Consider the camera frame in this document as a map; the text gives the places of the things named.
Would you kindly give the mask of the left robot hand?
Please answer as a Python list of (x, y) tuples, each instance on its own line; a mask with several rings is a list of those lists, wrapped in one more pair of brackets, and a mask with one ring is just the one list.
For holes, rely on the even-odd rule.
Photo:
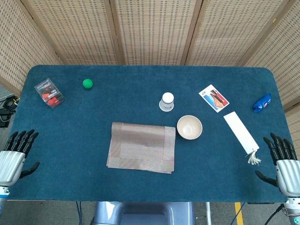
[(7, 140), (4, 150), (0, 152), (0, 186), (10, 187), (36, 171), (40, 163), (35, 162), (28, 169), (23, 170), (23, 165), (31, 147), (39, 133), (35, 130), (14, 132)]

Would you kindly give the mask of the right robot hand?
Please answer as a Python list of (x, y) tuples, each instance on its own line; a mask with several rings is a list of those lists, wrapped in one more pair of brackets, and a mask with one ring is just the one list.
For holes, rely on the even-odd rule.
[(274, 133), (270, 133), (271, 139), (264, 137), (273, 164), (276, 169), (276, 178), (269, 178), (260, 171), (255, 171), (257, 177), (279, 188), (280, 192), (286, 197), (299, 198), (300, 196), (300, 161), (296, 156), (293, 144)]

